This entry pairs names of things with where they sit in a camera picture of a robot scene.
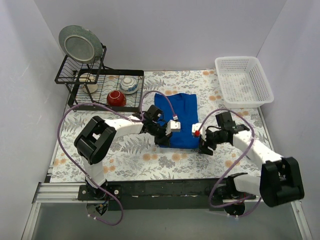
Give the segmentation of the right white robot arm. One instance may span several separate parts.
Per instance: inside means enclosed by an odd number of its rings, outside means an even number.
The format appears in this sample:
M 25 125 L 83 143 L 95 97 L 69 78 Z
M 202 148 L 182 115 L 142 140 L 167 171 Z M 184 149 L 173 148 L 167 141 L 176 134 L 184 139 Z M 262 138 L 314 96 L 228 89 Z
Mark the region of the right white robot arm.
M 229 175 L 225 172 L 213 186 L 209 198 L 216 190 L 237 199 L 241 195 L 258 196 L 267 206 L 275 207 L 301 200 L 305 196 L 298 161 L 284 157 L 255 138 L 252 127 L 236 124 L 232 111 L 223 108 L 215 116 L 218 130 L 203 128 L 203 123 L 192 125 L 191 132 L 199 138 L 199 153 L 213 155 L 217 145 L 228 143 L 242 151 L 241 157 L 248 157 L 260 169 L 260 176 L 247 173 Z

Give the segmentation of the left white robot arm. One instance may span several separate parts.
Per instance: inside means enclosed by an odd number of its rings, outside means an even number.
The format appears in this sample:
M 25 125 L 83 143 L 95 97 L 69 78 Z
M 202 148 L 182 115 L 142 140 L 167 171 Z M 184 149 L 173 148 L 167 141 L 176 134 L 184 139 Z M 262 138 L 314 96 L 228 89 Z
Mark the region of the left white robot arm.
M 169 147 L 173 135 L 172 127 L 177 123 L 174 120 L 158 123 L 163 111 L 151 105 L 148 111 L 134 113 L 125 118 L 102 119 L 94 116 L 82 129 L 74 141 L 78 154 L 82 157 L 86 172 L 85 181 L 89 194 L 95 200 L 106 196 L 106 179 L 103 171 L 103 159 L 106 157 L 114 139 L 137 134 L 154 136 L 155 143 Z

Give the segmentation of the blue printed t shirt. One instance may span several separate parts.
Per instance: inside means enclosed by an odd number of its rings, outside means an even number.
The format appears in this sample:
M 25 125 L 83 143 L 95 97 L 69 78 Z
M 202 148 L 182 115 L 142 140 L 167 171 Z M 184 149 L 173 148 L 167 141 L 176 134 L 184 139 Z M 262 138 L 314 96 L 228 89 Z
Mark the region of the blue printed t shirt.
M 167 98 L 156 93 L 154 105 L 164 113 L 164 120 L 172 119 L 172 110 L 177 114 L 181 124 L 179 132 L 174 132 L 169 140 L 175 149 L 196 149 L 198 138 L 192 135 L 192 125 L 198 123 L 198 104 L 195 94 L 177 93 Z

